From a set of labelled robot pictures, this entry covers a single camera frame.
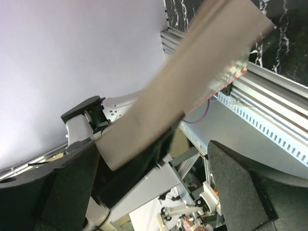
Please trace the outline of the orange 78-storey treehouse book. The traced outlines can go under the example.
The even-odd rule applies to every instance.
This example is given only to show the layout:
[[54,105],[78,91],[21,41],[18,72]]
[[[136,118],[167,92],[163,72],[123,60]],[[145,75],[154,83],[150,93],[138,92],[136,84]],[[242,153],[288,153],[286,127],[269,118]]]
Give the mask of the orange 78-storey treehouse book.
[[97,141],[111,170],[154,143],[202,100],[244,74],[253,43],[274,28],[250,0],[207,0],[136,102]]

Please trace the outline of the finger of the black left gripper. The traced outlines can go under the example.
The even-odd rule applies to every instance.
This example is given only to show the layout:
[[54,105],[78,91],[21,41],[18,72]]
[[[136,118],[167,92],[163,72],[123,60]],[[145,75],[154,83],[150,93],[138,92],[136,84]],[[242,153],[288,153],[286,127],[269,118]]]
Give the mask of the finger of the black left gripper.
[[120,202],[153,168],[163,162],[171,148],[176,128],[169,128],[145,151],[118,170],[112,171],[100,157],[92,189],[94,201],[107,208],[113,208]]

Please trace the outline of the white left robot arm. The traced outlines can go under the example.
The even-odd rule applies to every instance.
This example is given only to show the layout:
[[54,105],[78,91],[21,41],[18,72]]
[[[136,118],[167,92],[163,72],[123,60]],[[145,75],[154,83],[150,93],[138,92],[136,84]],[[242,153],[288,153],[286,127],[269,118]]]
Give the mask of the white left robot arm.
[[[95,135],[105,133],[131,107],[137,96],[137,92],[113,98],[93,96],[64,113],[61,119],[68,132],[67,153],[77,149],[82,143],[93,140]],[[110,215],[146,176],[152,176],[153,171],[164,166],[177,125],[178,122],[173,124],[147,151],[116,171],[110,171],[102,158],[99,160],[86,213],[87,231],[101,230],[108,220],[104,218],[100,221],[97,218],[99,210],[107,210]]]

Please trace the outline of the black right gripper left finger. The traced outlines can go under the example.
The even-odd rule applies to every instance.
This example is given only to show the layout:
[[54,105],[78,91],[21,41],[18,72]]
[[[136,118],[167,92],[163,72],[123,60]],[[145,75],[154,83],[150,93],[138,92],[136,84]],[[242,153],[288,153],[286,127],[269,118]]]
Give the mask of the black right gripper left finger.
[[0,182],[2,231],[80,231],[99,152],[89,142],[66,156]]

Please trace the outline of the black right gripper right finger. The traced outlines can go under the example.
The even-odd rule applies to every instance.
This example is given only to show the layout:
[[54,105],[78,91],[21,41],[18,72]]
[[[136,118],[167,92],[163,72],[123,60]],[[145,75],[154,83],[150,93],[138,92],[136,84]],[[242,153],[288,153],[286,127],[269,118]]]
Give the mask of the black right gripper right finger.
[[220,231],[306,231],[308,181],[210,141],[208,160],[224,225]]

